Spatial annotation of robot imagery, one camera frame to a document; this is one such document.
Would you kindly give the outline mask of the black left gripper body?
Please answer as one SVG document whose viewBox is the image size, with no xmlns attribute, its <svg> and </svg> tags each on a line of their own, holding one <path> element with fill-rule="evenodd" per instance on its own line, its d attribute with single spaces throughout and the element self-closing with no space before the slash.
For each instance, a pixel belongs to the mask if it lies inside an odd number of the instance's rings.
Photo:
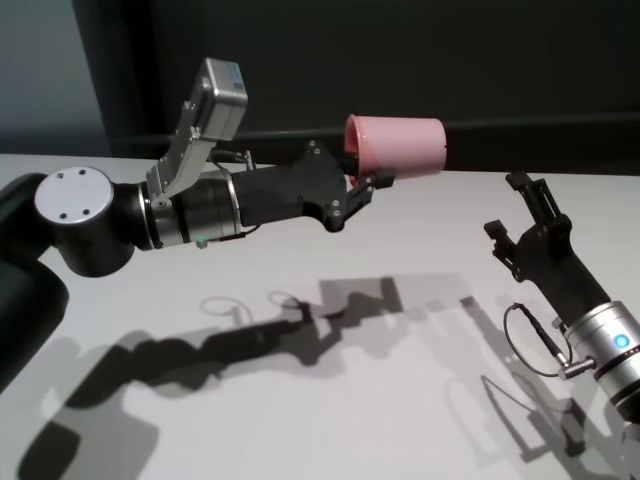
<svg viewBox="0 0 640 480">
<path fill-rule="evenodd" d="M 341 231 L 345 224 L 330 220 L 330 202 L 347 189 L 341 155 L 318 144 L 290 164 L 234 173 L 241 224 L 252 227 L 310 217 L 331 233 Z"/>
</svg>

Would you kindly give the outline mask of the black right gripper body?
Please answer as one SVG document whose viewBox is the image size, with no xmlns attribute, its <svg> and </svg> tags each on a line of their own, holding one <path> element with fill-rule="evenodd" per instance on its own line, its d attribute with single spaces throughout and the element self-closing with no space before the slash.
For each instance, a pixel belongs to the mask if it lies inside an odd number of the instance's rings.
<svg viewBox="0 0 640 480">
<path fill-rule="evenodd" d="M 536 224 L 516 244 L 514 266 L 521 281 L 533 282 L 565 324 L 573 324 L 609 295 L 574 252 L 566 214 Z"/>
</svg>

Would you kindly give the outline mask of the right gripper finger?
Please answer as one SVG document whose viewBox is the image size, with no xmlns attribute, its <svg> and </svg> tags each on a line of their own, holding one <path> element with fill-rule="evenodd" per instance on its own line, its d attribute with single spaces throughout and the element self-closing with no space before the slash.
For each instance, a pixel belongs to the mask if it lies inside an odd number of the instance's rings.
<svg viewBox="0 0 640 480">
<path fill-rule="evenodd" d="M 509 237 L 507 229 L 500 220 L 484 225 L 484 230 L 493 241 L 493 256 L 500 261 L 516 281 L 522 281 L 522 275 L 516 262 L 517 244 Z"/>
<path fill-rule="evenodd" d="M 525 201 L 535 224 L 540 228 L 571 228 L 571 220 L 559 209 L 544 179 L 533 180 L 525 172 L 512 172 L 506 181 Z"/>
</svg>

